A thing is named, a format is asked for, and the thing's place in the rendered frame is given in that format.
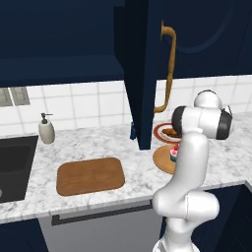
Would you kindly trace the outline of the blue jar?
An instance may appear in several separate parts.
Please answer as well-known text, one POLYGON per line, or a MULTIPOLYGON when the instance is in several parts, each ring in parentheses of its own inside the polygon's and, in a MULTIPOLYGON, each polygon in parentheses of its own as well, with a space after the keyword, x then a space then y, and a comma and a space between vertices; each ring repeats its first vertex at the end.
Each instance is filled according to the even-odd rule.
POLYGON ((134 126, 134 121, 131 122, 131 132, 130 132, 130 139, 135 140, 136 139, 136 130, 134 126))

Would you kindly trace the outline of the brown croissant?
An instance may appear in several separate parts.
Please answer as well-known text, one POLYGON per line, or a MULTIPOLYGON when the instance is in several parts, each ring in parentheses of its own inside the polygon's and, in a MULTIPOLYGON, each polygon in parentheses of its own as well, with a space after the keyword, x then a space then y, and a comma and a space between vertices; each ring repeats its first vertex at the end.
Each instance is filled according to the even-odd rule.
POLYGON ((172 128, 163 129, 162 133, 171 138, 180 138, 180 135, 177 134, 172 128))

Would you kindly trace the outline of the brown wooden cutting board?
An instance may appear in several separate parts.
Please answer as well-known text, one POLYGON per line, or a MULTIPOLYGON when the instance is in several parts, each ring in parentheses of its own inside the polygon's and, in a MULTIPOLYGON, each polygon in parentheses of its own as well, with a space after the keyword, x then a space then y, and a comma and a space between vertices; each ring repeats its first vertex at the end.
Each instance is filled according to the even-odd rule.
POLYGON ((56 191, 68 197, 120 188, 125 183, 121 162, 103 157, 66 162, 57 170, 56 191))

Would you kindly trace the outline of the open navy cabinet door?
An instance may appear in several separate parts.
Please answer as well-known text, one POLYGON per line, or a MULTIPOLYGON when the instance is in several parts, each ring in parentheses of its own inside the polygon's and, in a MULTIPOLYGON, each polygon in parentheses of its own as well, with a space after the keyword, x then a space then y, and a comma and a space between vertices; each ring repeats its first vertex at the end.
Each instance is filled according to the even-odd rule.
POLYGON ((164 0, 126 0, 127 96, 140 150, 151 148, 164 0))

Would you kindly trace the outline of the navy closed cabinet door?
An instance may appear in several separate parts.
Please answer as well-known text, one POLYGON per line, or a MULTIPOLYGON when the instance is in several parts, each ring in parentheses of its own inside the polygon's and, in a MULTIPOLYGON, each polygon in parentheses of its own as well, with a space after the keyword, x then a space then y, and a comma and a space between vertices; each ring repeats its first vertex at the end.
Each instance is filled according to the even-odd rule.
POLYGON ((176 32, 173 77, 252 73, 251 20, 252 0, 165 0, 163 23, 176 32))

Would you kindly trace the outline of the navy base cabinet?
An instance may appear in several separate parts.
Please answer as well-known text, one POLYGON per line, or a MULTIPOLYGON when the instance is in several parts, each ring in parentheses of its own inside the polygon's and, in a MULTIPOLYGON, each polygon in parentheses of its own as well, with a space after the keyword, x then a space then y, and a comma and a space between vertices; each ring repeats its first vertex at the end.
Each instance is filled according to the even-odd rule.
POLYGON ((245 185, 209 190, 220 213, 198 226, 192 241, 200 252, 252 252, 252 192, 245 185))

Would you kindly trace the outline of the red rimmed white plate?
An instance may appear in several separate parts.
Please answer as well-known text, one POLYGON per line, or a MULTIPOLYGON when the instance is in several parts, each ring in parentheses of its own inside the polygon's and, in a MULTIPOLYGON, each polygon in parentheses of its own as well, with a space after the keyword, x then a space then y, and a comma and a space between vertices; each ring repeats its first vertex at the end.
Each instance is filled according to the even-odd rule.
POLYGON ((166 129, 166 128, 172 128, 172 125, 170 123, 161 123, 161 124, 157 125, 154 129, 154 135, 156 136, 156 138, 164 143, 167 143, 167 144, 179 143, 181 140, 181 136, 180 136, 180 138, 171 138, 171 137, 168 137, 167 135, 162 133, 162 130, 166 129))

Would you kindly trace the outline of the round wooden plate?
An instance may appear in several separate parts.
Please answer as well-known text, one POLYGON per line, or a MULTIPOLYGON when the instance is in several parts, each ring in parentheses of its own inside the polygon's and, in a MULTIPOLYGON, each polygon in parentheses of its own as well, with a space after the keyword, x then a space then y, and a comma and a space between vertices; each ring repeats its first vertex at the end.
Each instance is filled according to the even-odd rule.
POLYGON ((162 171, 173 174, 176 162, 170 160, 169 151, 176 145, 167 145, 155 150, 153 160, 155 165, 162 171))

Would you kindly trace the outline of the pink frosted cupcake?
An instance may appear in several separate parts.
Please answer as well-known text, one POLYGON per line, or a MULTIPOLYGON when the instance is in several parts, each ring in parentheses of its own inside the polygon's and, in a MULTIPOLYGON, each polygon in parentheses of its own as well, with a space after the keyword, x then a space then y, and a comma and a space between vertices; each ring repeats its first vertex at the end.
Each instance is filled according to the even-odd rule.
POLYGON ((179 146, 176 145, 176 146, 174 146, 174 147, 169 151, 170 160, 171 160, 171 161, 176 162, 178 150, 179 150, 179 146))

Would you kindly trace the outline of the white soap dispenser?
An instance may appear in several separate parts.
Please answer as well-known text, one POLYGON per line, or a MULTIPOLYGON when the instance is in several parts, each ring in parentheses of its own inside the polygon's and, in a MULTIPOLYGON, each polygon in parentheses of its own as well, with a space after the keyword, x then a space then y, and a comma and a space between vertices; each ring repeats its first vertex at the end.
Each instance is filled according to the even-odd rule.
POLYGON ((49 145, 55 140, 55 131, 52 122, 46 116, 47 113, 41 113, 41 121, 38 123, 38 133, 41 141, 49 145))

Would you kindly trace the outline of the grey dishwasher front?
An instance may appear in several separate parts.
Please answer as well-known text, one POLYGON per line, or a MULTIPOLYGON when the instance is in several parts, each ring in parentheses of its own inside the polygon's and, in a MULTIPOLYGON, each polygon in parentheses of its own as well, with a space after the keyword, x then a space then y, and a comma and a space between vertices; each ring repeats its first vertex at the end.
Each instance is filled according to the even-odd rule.
MULTIPOLYGON (((141 201, 59 216, 66 219, 148 203, 150 201, 141 201)), ((52 217, 39 219, 49 252, 152 252, 159 240, 162 223, 162 217, 159 217, 153 208, 55 226, 51 225, 52 217)))

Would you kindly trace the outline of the black sink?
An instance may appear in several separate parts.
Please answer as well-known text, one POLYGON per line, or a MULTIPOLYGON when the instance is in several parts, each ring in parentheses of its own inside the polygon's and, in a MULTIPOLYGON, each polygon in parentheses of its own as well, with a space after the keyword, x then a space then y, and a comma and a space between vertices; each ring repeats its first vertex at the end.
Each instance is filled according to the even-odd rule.
POLYGON ((0 204, 26 197, 38 136, 0 139, 0 204))

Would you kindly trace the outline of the navy wall cabinet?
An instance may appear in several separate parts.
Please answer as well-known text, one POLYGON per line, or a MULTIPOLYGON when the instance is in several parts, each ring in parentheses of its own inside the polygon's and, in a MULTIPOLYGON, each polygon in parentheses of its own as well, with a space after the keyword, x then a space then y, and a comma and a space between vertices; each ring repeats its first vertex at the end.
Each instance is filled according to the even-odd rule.
POLYGON ((117 81, 125 0, 0 0, 0 87, 117 81))

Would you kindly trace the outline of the grey wall outlet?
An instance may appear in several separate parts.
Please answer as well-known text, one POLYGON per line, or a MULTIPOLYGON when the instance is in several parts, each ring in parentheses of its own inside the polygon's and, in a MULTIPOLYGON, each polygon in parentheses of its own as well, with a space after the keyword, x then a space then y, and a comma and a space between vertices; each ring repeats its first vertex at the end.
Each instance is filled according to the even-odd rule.
POLYGON ((30 104, 26 87, 0 88, 0 107, 30 104))

